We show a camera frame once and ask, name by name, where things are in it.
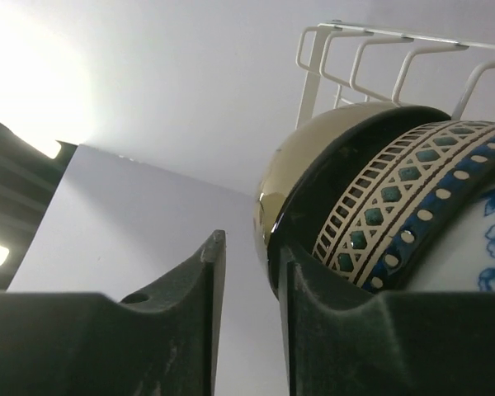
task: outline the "geometric border pattern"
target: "geometric border pattern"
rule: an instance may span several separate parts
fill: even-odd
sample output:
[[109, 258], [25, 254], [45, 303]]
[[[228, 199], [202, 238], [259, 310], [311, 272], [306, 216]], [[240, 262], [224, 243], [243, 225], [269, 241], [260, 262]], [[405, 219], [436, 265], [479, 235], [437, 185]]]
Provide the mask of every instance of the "geometric border pattern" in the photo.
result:
[[440, 203], [469, 180], [463, 169], [484, 167], [493, 154], [492, 122], [438, 122], [402, 134], [347, 187], [312, 254], [350, 282], [382, 290], [440, 216]]

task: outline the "blue and white porcelain plate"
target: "blue and white porcelain plate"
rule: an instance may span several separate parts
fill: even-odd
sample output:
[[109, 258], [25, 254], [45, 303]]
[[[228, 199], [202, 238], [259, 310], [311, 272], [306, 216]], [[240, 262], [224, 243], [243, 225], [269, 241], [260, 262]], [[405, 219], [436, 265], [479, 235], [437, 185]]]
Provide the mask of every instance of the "blue and white porcelain plate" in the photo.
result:
[[408, 288], [495, 291], [495, 185], [450, 226]]

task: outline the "dish rack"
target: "dish rack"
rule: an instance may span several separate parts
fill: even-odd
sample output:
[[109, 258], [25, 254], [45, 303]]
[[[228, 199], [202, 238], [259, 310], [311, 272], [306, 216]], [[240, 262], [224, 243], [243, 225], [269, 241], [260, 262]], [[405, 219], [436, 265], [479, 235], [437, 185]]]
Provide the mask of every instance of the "dish rack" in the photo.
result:
[[[305, 55], [306, 51], [304, 49], [304, 44], [307, 36], [311, 34], [314, 34], [312, 50], [309, 59], [304, 62], [304, 58], [307, 57]], [[348, 78], [341, 78], [328, 72], [327, 64], [328, 60], [331, 58], [330, 53], [334, 40], [344, 40], [356, 37], [362, 38], [362, 41], [356, 48], [350, 76]], [[360, 69], [362, 69], [363, 64], [363, 54], [367, 48], [377, 45], [396, 44], [406, 44], [407, 54], [400, 66], [392, 92], [389, 95], [385, 95], [377, 92], [377, 90], [369, 89], [368, 87], [358, 84], [358, 76], [360, 75], [359, 72]], [[365, 102], [377, 100], [400, 103], [400, 97], [403, 86], [407, 81], [408, 71], [413, 65], [413, 61], [416, 57], [419, 58], [423, 55], [430, 54], [450, 54], [473, 48], [495, 51], [495, 44], [457, 40], [411, 31], [345, 23], [343, 21], [330, 21], [321, 23], [318, 26], [307, 27], [301, 34], [296, 58], [297, 65], [307, 72], [302, 100], [299, 107], [299, 116], [297, 118], [297, 127], [313, 117], [314, 107], [318, 98], [319, 84], [323, 78], [337, 84], [333, 108], [353, 103], [353, 101], [344, 96], [343, 93], [346, 89], [363, 94], [363, 101]], [[452, 120], [461, 119], [480, 78], [485, 72], [492, 69], [495, 69], [495, 59], [483, 61], [473, 69], [465, 82], [464, 89], [452, 111]]]

